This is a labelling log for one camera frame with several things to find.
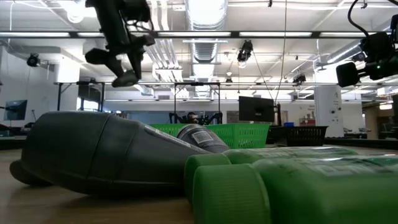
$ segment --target black monitor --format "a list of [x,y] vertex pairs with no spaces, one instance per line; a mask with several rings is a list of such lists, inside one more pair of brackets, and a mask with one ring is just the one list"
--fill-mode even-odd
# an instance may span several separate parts
[[240,96],[239,120],[274,122],[274,100]]
[[5,121],[25,120],[27,100],[15,100],[6,102],[4,112]]

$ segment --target security camera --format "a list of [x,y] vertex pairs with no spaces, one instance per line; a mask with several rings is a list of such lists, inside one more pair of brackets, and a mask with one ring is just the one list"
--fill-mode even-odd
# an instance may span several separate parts
[[40,65],[39,54],[31,53],[30,57],[27,59],[26,64],[30,67],[38,67]]

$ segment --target white wall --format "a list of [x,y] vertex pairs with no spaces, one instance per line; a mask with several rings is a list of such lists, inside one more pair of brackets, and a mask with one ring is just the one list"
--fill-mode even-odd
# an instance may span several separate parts
[[[4,110],[0,110],[2,124],[21,127],[28,122],[34,122],[32,110],[35,111],[37,119],[48,111],[57,110],[58,86],[53,84],[53,72],[47,73],[47,69],[41,67],[29,67],[26,60],[7,53],[4,47],[0,48],[0,55],[0,77],[3,84],[0,106],[5,106],[7,101],[27,100],[25,120],[3,121]],[[71,86],[65,91],[62,98],[62,110],[76,110],[76,86]]]
[[[174,102],[172,101],[105,101],[107,110],[120,111],[173,111]],[[288,111],[288,120],[299,125],[299,119],[311,113],[315,109],[314,102],[281,102],[280,109]],[[218,111],[218,102],[177,102],[177,111]],[[227,111],[238,111],[239,103],[237,101],[222,101],[221,112],[226,115]],[[341,107],[343,112],[343,126],[345,128],[358,131],[363,128],[362,106],[361,103],[343,102]]]

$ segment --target ceiling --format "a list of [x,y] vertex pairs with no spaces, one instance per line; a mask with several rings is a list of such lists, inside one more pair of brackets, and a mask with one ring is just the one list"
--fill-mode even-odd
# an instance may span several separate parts
[[[169,0],[168,22],[171,30],[187,30],[184,1]],[[397,8],[391,8],[391,3],[385,0],[367,1],[366,9],[356,8],[352,18],[366,30],[376,30],[385,24],[397,13]],[[294,31],[358,31],[347,20],[347,7],[352,0],[287,0],[286,30]],[[229,0],[226,14],[225,30],[284,30],[285,1],[275,1],[272,7],[267,7],[267,1]],[[321,7],[335,7],[339,10],[314,10]],[[81,22],[74,24],[67,18],[67,12],[59,9],[57,1],[0,1],[0,30],[23,31],[98,31],[100,25],[94,17],[85,17]],[[189,78],[192,74],[190,62],[190,45],[184,44],[183,39],[174,39],[173,45],[182,67],[182,76]],[[226,72],[232,72],[234,82],[255,82],[262,80],[261,74],[269,82],[279,82],[281,75],[288,80],[295,73],[290,74],[305,60],[316,54],[330,54],[342,48],[353,40],[345,39],[253,39],[254,53],[256,56],[248,60],[245,68],[238,69],[236,52],[242,46],[243,39],[228,39],[228,43],[220,44],[215,66],[215,80],[225,81]],[[12,39],[12,45],[21,46],[54,46],[60,47],[79,60],[84,61],[84,45],[92,45],[93,39]],[[143,80],[153,81],[152,61],[145,55],[142,61]],[[313,70],[304,71],[307,81],[312,79]],[[81,69],[82,77],[106,77],[112,79],[113,74],[104,66],[86,65]]]

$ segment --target wooden table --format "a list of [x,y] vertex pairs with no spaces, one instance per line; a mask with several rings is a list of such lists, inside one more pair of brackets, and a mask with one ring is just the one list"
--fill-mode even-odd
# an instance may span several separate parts
[[9,173],[20,156],[20,150],[0,151],[1,224],[193,224],[185,198],[107,200],[60,187],[28,187]]

